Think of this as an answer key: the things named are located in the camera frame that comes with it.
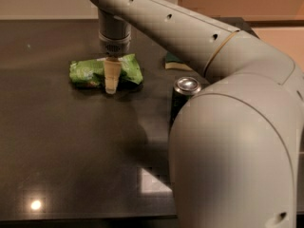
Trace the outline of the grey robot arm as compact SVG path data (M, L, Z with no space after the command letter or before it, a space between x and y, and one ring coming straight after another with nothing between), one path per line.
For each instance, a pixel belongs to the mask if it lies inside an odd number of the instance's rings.
M90 0L177 55L209 86L169 137L180 228L296 228L303 73L246 31L164 0Z

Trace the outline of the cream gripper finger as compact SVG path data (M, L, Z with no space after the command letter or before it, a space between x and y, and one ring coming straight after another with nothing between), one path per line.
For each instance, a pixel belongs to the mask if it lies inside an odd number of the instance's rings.
M104 61L105 92L115 94L121 75L121 62L115 57L107 57Z

